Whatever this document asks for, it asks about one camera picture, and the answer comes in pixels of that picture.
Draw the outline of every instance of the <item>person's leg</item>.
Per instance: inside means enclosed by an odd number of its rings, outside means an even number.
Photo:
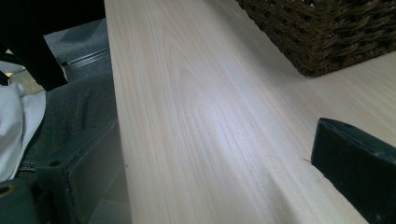
[[[104,0],[29,0],[43,35],[106,17]]]
[[[117,119],[111,75],[87,77],[47,93],[46,114],[26,149],[17,177],[35,181],[35,165],[62,149],[70,136]]]
[[[44,90],[51,91],[67,83],[38,27],[29,0],[0,0],[0,42]]]

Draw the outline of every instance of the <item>wood grain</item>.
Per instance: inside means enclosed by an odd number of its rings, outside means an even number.
[[[318,119],[396,146],[396,54],[303,77],[233,0],[106,0],[134,224],[365,223]]]

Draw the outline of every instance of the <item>black object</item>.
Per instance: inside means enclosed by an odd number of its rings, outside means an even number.
[[[318,121],[312,164],[370,223],[396,223],[396,148],[349,124]]]
[[[14,179],[0,183],[0,201],[1,223],[40,223],[32,192],[24,180]]]
[[[75,136],[64,150],[40,162],[36,172],[40,188],[53,195],[54,223],[89,223],[112,184],[125,175],[118,123]]]
[[[2,71],[0,71],[0,85],[2,86],[8,86],[8,76],[4,74]]]

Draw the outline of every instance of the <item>white shirt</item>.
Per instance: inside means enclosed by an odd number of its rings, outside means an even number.
[[[0,86],[0,181],[17,173],[23,152],[40,125],[46,94],[26,95],[23,86]]]

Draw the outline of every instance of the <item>wicker basket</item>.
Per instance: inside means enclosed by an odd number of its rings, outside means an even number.
[[[305,76],[396,50],[396,0],[236,0]]]

